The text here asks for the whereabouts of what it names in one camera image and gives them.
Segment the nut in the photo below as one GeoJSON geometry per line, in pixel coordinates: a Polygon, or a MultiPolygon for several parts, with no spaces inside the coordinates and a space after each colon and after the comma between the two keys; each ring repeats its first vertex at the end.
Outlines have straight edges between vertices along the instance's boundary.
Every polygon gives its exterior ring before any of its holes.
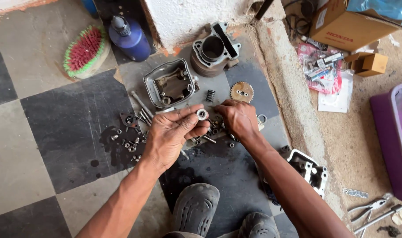
{"type": "Polygon", "coordinates": [[[198,120],[204,121],[205,119],[207,119],[207,111],[205,111],[204,109],[200,109],[197,111],[197,116],[198,120]]]}

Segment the cylinder bore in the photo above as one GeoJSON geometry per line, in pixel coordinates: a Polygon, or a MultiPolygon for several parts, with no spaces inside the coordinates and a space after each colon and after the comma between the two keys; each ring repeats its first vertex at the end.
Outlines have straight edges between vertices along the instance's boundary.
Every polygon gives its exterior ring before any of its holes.
{"type": "Polygon", "coordinates": [[[203,57],[209,62],[217,61],[223,54],[225,45],[217,36],[209,36],[204,40],[201,47],[203,57]]]}

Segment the valve spring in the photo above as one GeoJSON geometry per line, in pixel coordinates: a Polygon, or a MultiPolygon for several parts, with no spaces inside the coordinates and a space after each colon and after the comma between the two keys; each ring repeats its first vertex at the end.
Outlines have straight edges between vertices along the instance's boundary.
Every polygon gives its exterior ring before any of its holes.
{"type": "Polygon", "coordinates": [[[213,102],[214,101],[214,95],[216,94],[216,91],[209,89],[207,91],[207,98],[205,99],[207,102],[213,102]]]}

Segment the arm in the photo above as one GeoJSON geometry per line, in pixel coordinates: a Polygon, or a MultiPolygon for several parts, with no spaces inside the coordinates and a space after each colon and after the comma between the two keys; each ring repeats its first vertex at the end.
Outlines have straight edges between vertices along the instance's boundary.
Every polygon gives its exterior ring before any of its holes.
{"type": "Polygon", "coordinates": [[[300,237],[354,237],[327,203],[259,132],[253,106],[226,100],[215,110],[223,116],[226,126],[239,138],[264,172],[264,177],[300,237]]]}
{"type": "Polygon", "coordinates": [[[77,238],[127,237],[158,177],[177,160],[186,140],[207,133],[198,121],[202,104],[154,116],[145,151],[118,189],[82,228],[77,238]]]}

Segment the small cardboard box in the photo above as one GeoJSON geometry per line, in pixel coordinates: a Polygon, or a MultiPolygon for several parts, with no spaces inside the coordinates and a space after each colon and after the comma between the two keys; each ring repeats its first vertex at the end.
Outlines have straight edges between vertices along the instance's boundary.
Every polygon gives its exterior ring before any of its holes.
{"type": "Polygon", "coordinates": [[[351,69],[356,75],[369,77],[383,74],[386,71],[387,56],[377,53],[359,52],[345,57],[345,61],[351,64],[351,69]]]}
{"type": "Polygon", "coordinates": [[[354,51],[398,29],[396,21],[379,16],[374,10],[346,11],[347,0],[329,0],[313,18],[310,37],[336,48],[354,51]]]}

